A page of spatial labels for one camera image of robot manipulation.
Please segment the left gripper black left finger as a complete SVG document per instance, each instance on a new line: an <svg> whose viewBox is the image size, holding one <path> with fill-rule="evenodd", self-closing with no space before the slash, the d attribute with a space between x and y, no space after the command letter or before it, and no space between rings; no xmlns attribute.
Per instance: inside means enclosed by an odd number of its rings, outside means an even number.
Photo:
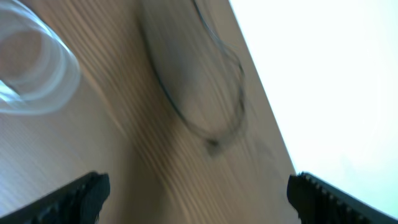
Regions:
<svg viewBox="0 0 398 224"><path fill-rule="evenodd" d="M1 224L96 224L109 195L109 175L89 172L1 217Z"/></svg>

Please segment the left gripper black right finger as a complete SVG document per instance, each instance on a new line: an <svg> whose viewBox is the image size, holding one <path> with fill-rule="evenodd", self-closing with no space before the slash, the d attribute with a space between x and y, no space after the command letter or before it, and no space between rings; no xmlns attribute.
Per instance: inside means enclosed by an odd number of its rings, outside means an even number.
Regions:
<svg viewBox="0 0 398 224"><path fill-rule="evenodd" d="M289 176L287 199L303 224L397 224L308 172Z"/></svg>

